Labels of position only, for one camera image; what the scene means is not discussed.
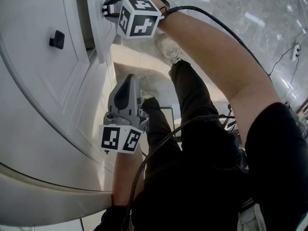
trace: person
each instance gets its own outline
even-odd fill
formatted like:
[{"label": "person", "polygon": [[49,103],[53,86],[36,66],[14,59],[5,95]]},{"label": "person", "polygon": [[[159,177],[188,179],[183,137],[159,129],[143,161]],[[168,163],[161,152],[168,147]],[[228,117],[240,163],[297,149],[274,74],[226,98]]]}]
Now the person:
[{"label": "person", "polygon": [[[158,8],[160,0],[152,0]],[[296,230],[308,211],[308,147],[265,71],[233,38],[184,13],[161,20],[168,36],[162,53],[180,103],[181,122],[217,115],[210,94],[182,48],[231,104],[249,172],[240,167],[234,137],[219,121],[194,122],[182,129],[182,150],[168,140],[149,160],[135,192],[130,227],[157,230]],[[147,140],[153,149],[170,127],[155,98],[142,105],[149,115]],[[95,231],[121,230],[131,185],[142,162],[117,154],[113,206]],[[243,208],[253,199],[252,212]]]}]

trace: fiducial marker cube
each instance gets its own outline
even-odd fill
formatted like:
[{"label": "fiducial marker cube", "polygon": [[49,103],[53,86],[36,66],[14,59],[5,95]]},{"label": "fiducial marker cube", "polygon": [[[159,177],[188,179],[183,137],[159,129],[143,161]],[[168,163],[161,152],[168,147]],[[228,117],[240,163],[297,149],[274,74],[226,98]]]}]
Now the fiducial marker cube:
[{"label": "fiducial marker cube", "polygon": [[123,0],[117,34],[125,39],[152,38],[161,14],[151,0]]}]

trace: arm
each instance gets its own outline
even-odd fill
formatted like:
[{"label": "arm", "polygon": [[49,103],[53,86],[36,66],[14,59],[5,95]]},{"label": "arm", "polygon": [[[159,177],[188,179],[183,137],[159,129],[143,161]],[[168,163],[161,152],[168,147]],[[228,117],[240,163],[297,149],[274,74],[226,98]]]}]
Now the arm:
[{"label": "arm", "polygon": [[[160,0],[153,2],[158,8],[164,6]],[[207,23],[175,12],[158,26],[224,93],[245,143],[249,128],[261,111],[281,102],[268,76],[239,43]]]},{"label": "arm", "polygon": [[[126,206],[128,204],[132,183],[142,163],[142,151],[137,146],[135,154],[118,153],[115,161],[114,181],[112,186],[113,205]],[[140,175],[135,191],[135,197],[143,191],[143,172]]]}]

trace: black pants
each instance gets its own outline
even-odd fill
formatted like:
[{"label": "black pants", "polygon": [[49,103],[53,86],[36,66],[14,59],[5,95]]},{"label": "black pants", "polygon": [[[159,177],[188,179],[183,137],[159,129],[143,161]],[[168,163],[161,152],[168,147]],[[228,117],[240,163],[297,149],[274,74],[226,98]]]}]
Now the black pants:
[{"label": "black pants", "polygon": [[[180,103],[182,123],[195,116],[218,115],[206,85],[188,62],[173,64],[169,75]],[[156,98],[145,100],[142,107],[150,117],[147,139],[151,151],[171,129]],[[219,121],[189,124],[182,129],[181,140],[183,152],[175,139],[170,139],[150,158],[146,178],[167,164],[181,159],[183,153],[188,156],[202,154],[203,163],[219,168],[231,167],[241,158],[234,137],[222,128]]]}]

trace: white sneaker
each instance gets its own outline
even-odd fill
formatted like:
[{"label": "white sneaker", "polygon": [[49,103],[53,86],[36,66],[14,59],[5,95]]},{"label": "white sneaker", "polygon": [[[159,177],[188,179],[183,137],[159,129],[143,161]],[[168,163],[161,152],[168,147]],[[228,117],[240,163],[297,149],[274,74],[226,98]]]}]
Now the white sneaker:
[{"label": "white sneaker", "polygon": [[166,34],[162,34],[157,38],[156,46],[170,64],[176,64],[184,58],[182,49]]}]

